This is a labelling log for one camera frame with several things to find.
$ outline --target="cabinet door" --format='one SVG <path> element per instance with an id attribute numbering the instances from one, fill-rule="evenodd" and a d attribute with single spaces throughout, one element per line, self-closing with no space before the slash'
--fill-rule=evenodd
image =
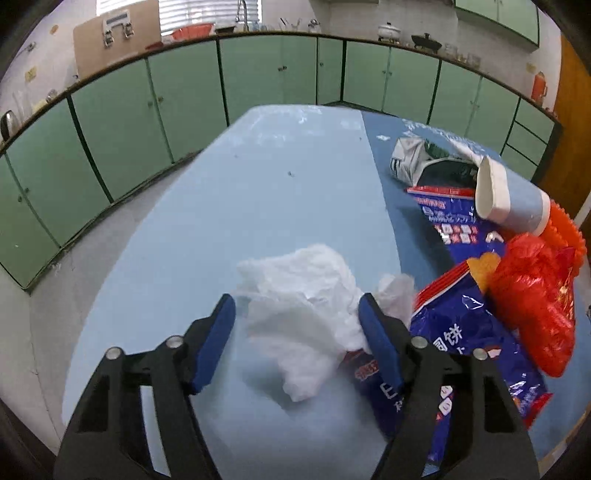
<path id="1" fill-rule="evenodd" d="M 283 102 L 316 104 L 316 39 L 290 37 L 281 39 L 283 59 Z"/>
<path id="2" fill-rule="evenodd" d="M 72 94 L 82 133 L 114 199 L 170 166 L 145 60 Z"/>
<path id="3" fill-rule="evenodd" d="M 474 12 L 496 22 L 498 0 L 456 0 L 456 7 Z"/>
<path id="4" fill-rule="evenodd" d="M 318 38 L 318 104 L 340 100 L 343 75 L 343 41 Z"/>
<path id="5" fill-rule="evenodd" d="M 21 287 L 26 287 L 57 250 L 22 199 L 3 155 L 0 158 L 0 262 Z"/>
<path id="6" fill-rule="evenodd" d="M 499 0 L 499 22 L 538 43 L 538 7 L 531 0 Z"/>
<path id="7" fill-rule="evenodd" d="M 109 205 L 66 100 L 32 123 L 7 156 L 31 205 L 60 245 Z"/>
<path id="8" fill-rule="evenodd" d="M 384 112 L 427 123 L 439 60 L 392 48 Z"/>
<path id="9" fill-rule="evenodd" d="M 230 123 L 254 106 L 283 103 L 279 35 L 227 38 L 220 54 Z"/>
<path id="10" fill-rule="evenodd" d="M 515 120 L 535 133 L 544 142 L 549 142 L 552 130 L 554 130 L 554 121 L 548 118 L 539 109 L 533 106 L 531 103 L 522 100 L 519 103 L 519 109 L 517 110 L 517 117 Z"/>
<path id="11" fill-rule="evenodd" d="M 483 78 L 467 137 L 500 152 L 505 144 L 519 97 Z"/>
<path id="12" fill-rule="evenodd" d="M 386 88 L 390 47 L 347 42 L 345 91 L 343 100 L 373 110 L 381 110 Z"/>
<path id="13" fill-rule="evenodd" d="M 227 126 L 216 43 L 175 48 L 148 61 L 173 159 L 206 148 Z"/>
<path id="14" fill-rule="evenodd" d="M 503 160 L 505 160 L 505 163 L 507 163 L 507 166 L 511 170 L 518 173 L 526 180 L 531 180 L 537 169 L 537 166 L 534 163 L 530 162 L 510 146 L 507 146 L 503 151 Z"/>
<path id="15" fill-rule="evenodd" d="M 480 77 L 476 73 L 444 61 L 429 125 L 464 137 L 479 83 Z"/>

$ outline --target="orange plastic object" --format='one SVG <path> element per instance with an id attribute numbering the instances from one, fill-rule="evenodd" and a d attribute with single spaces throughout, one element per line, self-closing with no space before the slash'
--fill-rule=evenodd
<path id="1" fill-rule="evenodd" d="M 200 23 L 196 25 L 188 25 L 183 28 L 179 28 L 173 32 L 173 38 L 175 40 L 189 40 L 190 38 L 202 38 L 207 37 L 213 27 L 212 23 Z"/>
<path id="2" fill-rule="evenodd" d="M 587 255 L 585 240 L 583 234 L 570 219 L 569 214 L 554 200 L 550 201 L 550 219 L 540 238 L 554 248 L 573 247 L 575 251 L 573 275 L 575 277 L 579 275 L 579 270 Z"/>

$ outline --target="plastic bag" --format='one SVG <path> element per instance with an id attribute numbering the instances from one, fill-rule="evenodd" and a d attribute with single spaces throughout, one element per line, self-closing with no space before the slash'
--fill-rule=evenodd
<path id="1" fill-rule="evenodd" d="M 497 226 L 476 214 L 474 190 L 413 187 L 407 193 L 439 232 L 455 263 L 485 252 L 504 255 L 505 244 Z"/>
<path id="2" fill-rule="evenodd" d="M 347 352 L 367 341 L 357 315 L 363 292 L 343 257 L 326 245 L 238 264 L 243 278 L 235 296 L 248 304 L 247 335 L 274 358 L 293 401 L 316 395 Z M 414 280 L 385 275 L 375 292 L 391 316 L 410 324 Z"/>
<path id="3" fill-rule="evenodd" d="M 496 360 L 509 393 L 524 423 L 529 427 L 551 398 L 544 380 L 521 344 L 486 308 L 480 289 L 465 262 L 457 265 L 417 296 L 417 311 L 410 332 L 427 338 L 437 348 L 470 355 L 483 348 Z M 347 366 L 355 385 L 371 403 L 378 426 L 388 438 L 400 426 L 403 396 L 384 383 L 377 361 L 363 352 L 352 356 Z M 437 425 L 428 461 L 439 465 L 443 459 L 453 406 L 453 389 L 441 388 Z"/>
<path id="4" fill-rule="evenodd" d="M 555 250 L 528 233 L 507 243 L 491 276 L 495 313 L 519 338 L 535 364 L 560 377 L 574 349 L 572 247 Z"/>

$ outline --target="snack bag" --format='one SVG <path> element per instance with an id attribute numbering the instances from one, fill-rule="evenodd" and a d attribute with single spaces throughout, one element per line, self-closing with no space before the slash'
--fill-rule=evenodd
<path id="1" fill-rule="evenodd" d="M 471 355 L 475 348 L 486 350 L 495 359 L 527 427 L 551 397 L 522 345 L 486 308 L 484 297 L 465 262 L 419 293 L 410 332 L 450 353 Z M 371 355 L 356 353 L 347 363 L 354 372 L 358 390 L 371 403 L 379 428 L 386 437 L 392 438 L 401 421 L 404 398 L 383 382 L 379 366 Z M 443 386 L 440 395 L 437 426 L 428 456 L 434 465 L 441 463 L 445 452 L 453 389 Z"/>
<path id="2" fill-rule="evenodd" d="M 456 263 L 485 252 L 504 255 L 504 240 L 496 225 L 476 214 L 474 190 L 412 187 L 407 193 L 439 232 Z"/>
<path id="3" fill-rule="evenodd" d="M 535 364 L 551 377 L 564 373 L 574 350 L 575 249 L 554 249 L 522 233 L 507 243 L 491 275 L 495 313 L 519 338 Z"/>

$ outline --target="faucet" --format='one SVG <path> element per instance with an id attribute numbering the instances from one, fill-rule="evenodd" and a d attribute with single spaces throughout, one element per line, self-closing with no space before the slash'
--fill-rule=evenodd
<path id="1" fill-rule="evenodd" d="M 246 0 L 238 0 L 238 10 L 236 12 L 236 23 L 240 21 L 240 4 L 244 9 L 244 30 L 248 32 L 248 14 L 246 13 Z"/>

